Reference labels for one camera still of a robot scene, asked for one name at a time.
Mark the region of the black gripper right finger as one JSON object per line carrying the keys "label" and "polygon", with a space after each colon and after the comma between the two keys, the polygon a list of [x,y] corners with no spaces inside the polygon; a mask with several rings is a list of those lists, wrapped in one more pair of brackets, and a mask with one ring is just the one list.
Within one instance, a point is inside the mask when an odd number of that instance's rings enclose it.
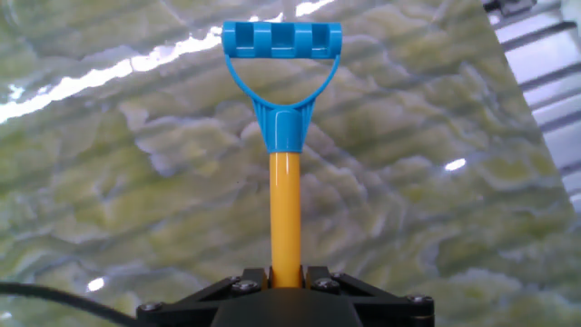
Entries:
{"label": "black gripper right finger", "polygon": [[309,306],[317,326],[435,326],[435,301],[425,294],[397,296],[324,266],[307,268],[302,286],[319,297]]}

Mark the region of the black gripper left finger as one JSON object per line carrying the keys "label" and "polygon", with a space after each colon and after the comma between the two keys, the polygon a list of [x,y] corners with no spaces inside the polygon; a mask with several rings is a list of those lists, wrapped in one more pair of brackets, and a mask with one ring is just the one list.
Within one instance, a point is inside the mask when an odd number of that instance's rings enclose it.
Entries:
{"label": "black gripper left finger", "polygon": [[155,326],[211,326],[222,304],[270,286],[263,268],[244,269],[177,302],[143,303],[136,309],[137,320]]}

